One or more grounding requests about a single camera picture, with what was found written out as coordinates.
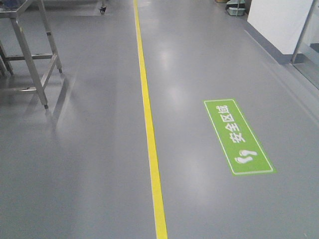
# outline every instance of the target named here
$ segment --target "green floor sign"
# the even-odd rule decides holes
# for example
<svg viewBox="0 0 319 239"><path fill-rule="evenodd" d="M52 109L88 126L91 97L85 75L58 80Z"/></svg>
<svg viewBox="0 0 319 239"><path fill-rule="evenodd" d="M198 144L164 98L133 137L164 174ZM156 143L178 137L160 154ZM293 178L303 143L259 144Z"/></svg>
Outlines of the green floor sign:
<svg viewBox="0 0 319 239"><path fill-rule="evenodd" d="M276 172L235 100L204 103L234 175Z"/></svg>

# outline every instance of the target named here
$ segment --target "white footprint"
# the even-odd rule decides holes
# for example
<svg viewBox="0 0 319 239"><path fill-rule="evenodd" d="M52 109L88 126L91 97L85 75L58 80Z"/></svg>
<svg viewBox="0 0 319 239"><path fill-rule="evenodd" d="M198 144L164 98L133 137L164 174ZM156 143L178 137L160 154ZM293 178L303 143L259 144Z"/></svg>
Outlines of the white footprint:
<svg viewBox="0 0 319 239"><path fill-rule="evenodd" d="M235 158L235 160L237 163L248 163L249 161L253 160L253 157L251 157L251 156L248 156L246 158L237 157L237 158Z"/></svg>
<svg viewBox="0 0 319 239"><path fill-rule="evenodd" d="M255 151L249 151L249 150L240 150L239 151L240 156L248 156L248 155L254 155L257 156L257 152Z"/></svg>

